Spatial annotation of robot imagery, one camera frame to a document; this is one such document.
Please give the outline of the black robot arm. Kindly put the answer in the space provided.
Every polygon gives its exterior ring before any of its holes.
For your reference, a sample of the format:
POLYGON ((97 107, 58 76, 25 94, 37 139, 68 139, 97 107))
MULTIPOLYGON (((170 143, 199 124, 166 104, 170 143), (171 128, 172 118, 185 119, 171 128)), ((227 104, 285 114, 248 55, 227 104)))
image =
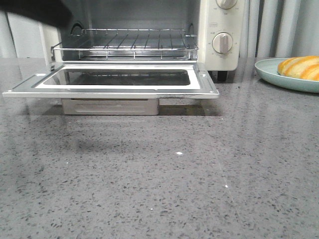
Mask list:
POLYGON ((58 28, 67 27, 73 18, 61 0, 1 0, 0 9, 58 28))

